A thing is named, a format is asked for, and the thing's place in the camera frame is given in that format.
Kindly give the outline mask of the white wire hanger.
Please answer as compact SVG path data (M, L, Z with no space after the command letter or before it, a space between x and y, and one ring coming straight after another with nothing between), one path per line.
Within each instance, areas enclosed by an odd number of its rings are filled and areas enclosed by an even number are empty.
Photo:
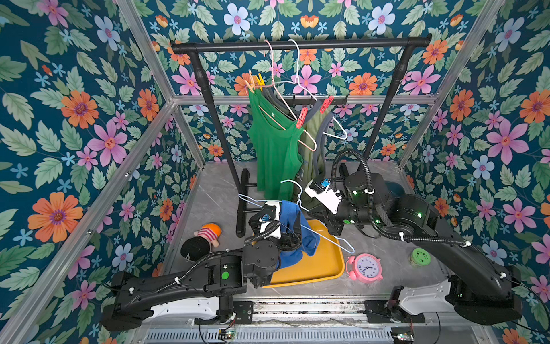
M330 229L330 235L335 238L333 245L343 249L345 252L353 255L355 248L346 240L337 236L339 222L336 219L337 208L343 204L339 191L331 189L330 179L312 180L306 188L294 180L283 180L281 183L293 183L298 189L296 202L281 200L256 200L250 196L239 194L239 199L247 204L255 206L253 212L258 214L259 235L263 238L281 239L284 234L297 235L298 231L309 231L321 239L327 240L328 237L315 232L305 224L306 218L317 219L326 228ZM302 194L321 202L320 209L307 209L302 205Z
M313 100L315 101L319 101L319 99L316 97L316 95L312 92L310 92L310 90L303 86L300 82L301 82L301 77L300 77L300 74L299 74L299 71L300 71L300 67L299 67L299 53L300 53L300 48L299 48L299 45L298 43L293 40L292 38L291 39L288 39L289 42L292 42L295 47L296 47L296 52L297 52L297 55L298 57L296 58L296 66L295 66L295 75L293 75L293 78L291 79L291 81L279 81L276 83L276 85L278 84L282 84L282 83L290 83L290 84L293 84L295 86L297 86L299 89L302 89L303 91L305 91L307 94L306 95L309 95ZM339 128L342 130L343 132L343 136L340 137L340 136L335 136L335 135L332 135L330 133L324 133L326 136L329 136L329 137L332 137L332 138L336 138L336 139L339 139L339 140L343 140L343 141L346 141L347 140L347 133L345 131L345 129L343 128L343 126L341 125L341 123L338 121L338 120L335 120L335 123L339 126Z

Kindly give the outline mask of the blue tank top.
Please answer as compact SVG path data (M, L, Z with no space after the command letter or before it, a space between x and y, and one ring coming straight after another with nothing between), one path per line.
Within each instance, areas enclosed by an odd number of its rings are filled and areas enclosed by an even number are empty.
M279 269L295 266L304 257L316 254L320 237L312 231L298 204L283 201L279 222L281 238L275 239L279 248Z

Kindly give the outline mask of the olive grey tank top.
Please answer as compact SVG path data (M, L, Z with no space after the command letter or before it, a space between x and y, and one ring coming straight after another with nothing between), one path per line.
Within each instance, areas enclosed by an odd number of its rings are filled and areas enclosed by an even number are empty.
M319 112L322 103L317 102L309 110L305 124L297 128L260 90L250 94L249 100L254 117L249 137L257 154L258 188L270 191L287 179L304 186L323 176L325 131L332 116Z

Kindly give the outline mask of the yellow clothespin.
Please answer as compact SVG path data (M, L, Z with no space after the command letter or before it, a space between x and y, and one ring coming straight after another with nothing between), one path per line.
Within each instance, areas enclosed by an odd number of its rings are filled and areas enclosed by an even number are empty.
M253 76L255 86L260 90L263 90L266 83L261 73Z

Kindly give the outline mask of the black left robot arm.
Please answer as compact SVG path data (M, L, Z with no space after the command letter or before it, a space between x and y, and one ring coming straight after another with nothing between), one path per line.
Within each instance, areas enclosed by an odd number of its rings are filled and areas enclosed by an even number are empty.
M245 239L243 247L211 252L183 271L160 277L134 277L117 273L109 286L115 296L104 307L100 324L109 331L128 331L154 316L155 306L192 298L226 298L244 294L247 285L269 285L280 267L279 249L268 237L280 229L277 220L266 229Z

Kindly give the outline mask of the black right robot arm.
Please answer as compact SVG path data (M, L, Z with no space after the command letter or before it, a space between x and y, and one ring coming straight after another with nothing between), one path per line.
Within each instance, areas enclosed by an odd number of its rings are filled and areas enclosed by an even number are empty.
M482 249L455 233L426 200L385 181L379 173L367 181L360 171L345 179L342 190L328 178L321 180L320 189L335 197L325 214L332 233L341 234L345 224L356 228L371 224L381 237L414 244L451 271L444 281L432 285L394 287L385 304L391 318L455 312L479 325L521 319L523 306L514 294L518 269L490 260Z

